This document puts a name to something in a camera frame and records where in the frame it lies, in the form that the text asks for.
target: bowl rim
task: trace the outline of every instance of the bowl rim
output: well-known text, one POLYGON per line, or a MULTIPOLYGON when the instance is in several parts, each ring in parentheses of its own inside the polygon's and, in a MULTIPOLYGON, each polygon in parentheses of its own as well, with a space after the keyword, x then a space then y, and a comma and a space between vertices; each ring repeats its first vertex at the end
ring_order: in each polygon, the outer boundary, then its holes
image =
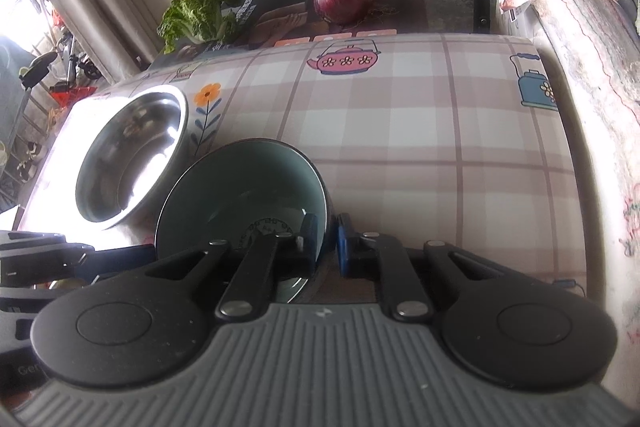
POLYGON ((182 176, 180 176, 180 178, 178 179, 177 182, 175 182, 174 187, 171 189, 171 192, 169 192, 169 195, 166 197, 166 199, 164 200, 164 203, 162 204, 162 209, 160 211, 160 216, 158 217, 158 223, 156 224, 156 233, 154 234, 154 244, 156 245, 156 251, 159 252, 158 249, 158 235, 159 235, 159 230, 160 230, 160 225, 162 222, 162 216, 164 216, 164 210, 167 206, 167 203, 169 202, 169 199, 171 198, 171 195, 174 193, 174 190, 176 190, 176 188, 178 188, 178 185, 180 184, 180 182, 182 181, 182 179, 189 174, 189 172, 191 171, 191 169, 194 169, 200 162, 202 162, 205 158, 207 158, 208 156, 214 155, 216 153, 218 153, 219 151, 222 151, 223 149, 226 149, 228 147, 232 147, 232 146, 236 146, 240 143, 245 143, 245 142, 264 142, 264 143, 271 143, 274 145, 278 145, 281 147, 284 147, 286 149, 292 150, 294 153, 296 153, 298 156, 300 156, 304 162, 311 167, 311 170, 313 171, 313 173, 316 176, 316 180, 318 181, 318 184, 321 187, 322 190, 322 199, 323 199, 323 206, 324 206, 324 227, 322 229, 322 243, 319 245, 318 248, 318 254, 316 256, 316 259, 319 259, 321 252, 324 251, 324 249, 326 248, 326 246, 330 243, 330 229, 331 229, 331 216, 332 216, 332 204, 331 204, 331 199, 329 197, 329 192, 327 191, 326 185, 324 184, 324 180, 322 179, 322 176, 320 175, 320 172, 318 171, 318 168, 316 168, 316 166, 314 165, 314 163, 304 154, 302 153, 299 149, 297 149, 296 147, 292 146, 291 144, 288 144, 286 142, 283 142, 282 140, 276 140, 273 138, 261 138, 261 137, 254 137, 254 138, 243 138, 240 140, 234 140, 233 142, 229 142, 213 151, 208 152, 207 154, 205 154, 204 156, 202 156, 201 158, 199 158, 193 165, 191 165, 183 174, 182 176))
POLYGON ((171 170, 171 167, 177 161, 176 156, 178 156, 178 152, 181 149, 181 145, 184 142, 184 135, 187 131, 188 120, 189 120, 189 103, 187 101, 187 96, 177 87, 167 86, 165 84, 162 84, 160 86, 152 86, 152 87, 149 87, 148 89, 140 91, 139 93, 136 93, 134 96, 130 97, 129 100, 127 100, 127 103, 123 107, 121 107, 118 111, 116 111, 116 113, 114 113, 114 115, 102 126, 100 131, 98 131, 98 134, 95 136, 94 140, 89 146, 89 149, 87 149, 87 152, 84 155, 84 158, 82 159, 80 168, 78 169, 78 175, 76 176, 76 183, 74 184, 74 195, 75 195, 74 199, 76 201, 76 210, 78 211, 78 216, 82 219, 83 226, 92 227, 97 230, 110 229, 111 227, 114 227, 115 225, 117 225, 118 223, 122 222, 124 219, 129 217, 130 214, 132 214, 137 209, 141 208, 150 199, 150 194, 154 191, 156 187, 158 187, 159 184, 161 184, 164 181, 164 179, 168 176, 167 172, 171 170), (172 95, 175 98, 175 100, 177 100, 178 106, 180 108, 180 121, 178 123, 177 138, 175 139, 175 147, 171 156, 169 157, 169 160, 167 161, 166 165, 164 166, 164 169, 162 170, 162 172, 160 173, 156 181, 151 185, 149 190, 142 196, 142 198, 140 198, 135 204, 127 206, 127 208, 120 211, 115 216, 110 217, 109 219, 105 219, 104 221, 90 221, 89 219, 86 219, 82 215, 82 212, 80 211, 80 208, 78 205, 78 184, 80 181, 80 176, 82 173, 82 169, 84 168, 84 163, 86 162, 87 156, 89 156, 89 153, 94 149, 94 146, 96 145, 96 142, 100 137, 100 134, 103 133, 105 128, 113 120, 119 117, 121 113, 126 111, 131 103, 135 102, 137 99, 143 96, 146 96, 154 92, 172 95))

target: black circular disc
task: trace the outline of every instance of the black circular disc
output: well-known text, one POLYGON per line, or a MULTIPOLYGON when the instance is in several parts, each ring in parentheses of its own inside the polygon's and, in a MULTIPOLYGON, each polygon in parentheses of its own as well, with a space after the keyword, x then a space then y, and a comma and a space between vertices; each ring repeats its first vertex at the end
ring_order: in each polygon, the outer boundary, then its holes
POLYGON ((207 322, 176 282, 119 279, 69 293, 36 316, 31 343, 47 373, 83 387, 131 387, 197 354, 207 322))
POLYGON ((442 336, 469 370, 508 387, 554 391, 583 384, 616 349, 610 318, 544 283, 479 283, 446 312, 442 336))

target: pink teapot print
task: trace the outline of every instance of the pink teapot print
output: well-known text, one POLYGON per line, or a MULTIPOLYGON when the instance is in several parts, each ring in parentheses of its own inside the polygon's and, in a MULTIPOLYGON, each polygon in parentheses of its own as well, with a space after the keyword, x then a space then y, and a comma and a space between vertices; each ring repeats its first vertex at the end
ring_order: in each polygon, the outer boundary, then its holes
POLYGON ((353 74, 369 70, 377 61, 380 52, 371 39, 334 42, 318 58, 306 63, 322 74, 353 74))

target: bowl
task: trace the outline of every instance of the bowl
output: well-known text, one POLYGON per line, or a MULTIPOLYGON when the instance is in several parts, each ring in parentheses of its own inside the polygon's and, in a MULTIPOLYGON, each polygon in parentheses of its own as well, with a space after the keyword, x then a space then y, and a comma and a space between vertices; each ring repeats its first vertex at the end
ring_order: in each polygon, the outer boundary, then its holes
POLYGON ((152 200, 159 208, 184 167, 187 119, 186 97, 174 86, 132 98, 84 157, 76 182, 80 215, 107 229, 152 200))
MULTIPOLYGON (((276 140, 233 142, 203 156, 172 189, 156 229, 158 258, 212 239, 247 248, 257 232, 296 233, 308 212, 318 218, 317 259, 329 241, 331 205, 314 165, 276 140)), ((305 282, 281 282, 276 300, 291 300, 305 282)))

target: gray ribbed surface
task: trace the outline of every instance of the gray ribbed surface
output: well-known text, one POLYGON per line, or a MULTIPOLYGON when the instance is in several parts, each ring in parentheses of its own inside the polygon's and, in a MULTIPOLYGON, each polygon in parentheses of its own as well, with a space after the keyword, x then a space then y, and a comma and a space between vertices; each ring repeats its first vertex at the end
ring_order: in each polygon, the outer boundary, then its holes
POLYGON ((546 396, 491 386, 427 328, 377 305, 271 305, 221 328, 169 380, 129 393, 52 382, 18 417, 43 427, 617 427, 632 414, 596 385, 546 396))

